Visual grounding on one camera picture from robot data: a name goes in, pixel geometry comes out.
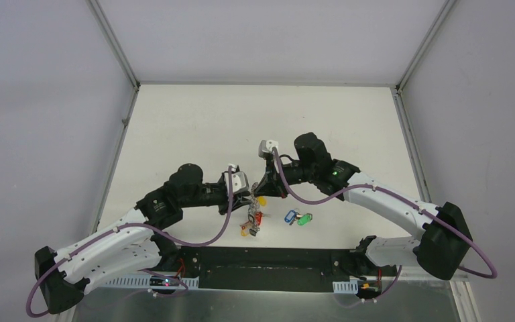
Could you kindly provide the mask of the blue tagged key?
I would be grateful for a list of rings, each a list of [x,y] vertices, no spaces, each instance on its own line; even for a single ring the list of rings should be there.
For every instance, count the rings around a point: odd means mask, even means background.
[[[298,215],[298,211],[296,211],[295,209],[291,209],[289,210],[289,212],[287,212],[284,221],[289,225],[293,225],[294,222],[298,219]]]

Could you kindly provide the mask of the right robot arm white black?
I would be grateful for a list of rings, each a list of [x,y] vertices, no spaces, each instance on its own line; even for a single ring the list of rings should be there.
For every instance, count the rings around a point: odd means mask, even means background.
[[[461,209],[407,197],[382,185],[358,167],[334,159],[313,132],[294,141],[295,159],[281,161],[278,143],[263,140],[258,155],[266,162],[255,195],[286,198],[292,185],[310,183],[332,199],[359,205],[396,224],[406,237],[367,236],[354,250],[355,269],[364,275],[382,266],[420,266],[440,280],[450,280],[470,249],[472,236]]]

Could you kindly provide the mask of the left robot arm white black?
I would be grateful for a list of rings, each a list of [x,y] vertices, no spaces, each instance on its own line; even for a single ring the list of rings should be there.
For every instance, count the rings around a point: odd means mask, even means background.
[[[26,313],[33,318],[32,301],[41,292],[43,314],[56,315],[77,305],[102,284],[130,272],[158,267],[170,271],[178,261],[178,247],[209,246],[225,233],[234,210],[251,203],[246,174],[229,165],[217,182],[204,182],[203,170],[184,164],[159,188],[147,193],[111,225],[59,250],[45,246],[34,255],[36,283]],[[165,230],[184,217],[185,208],[217,207],[225,221],[209,241],[192,243]]]

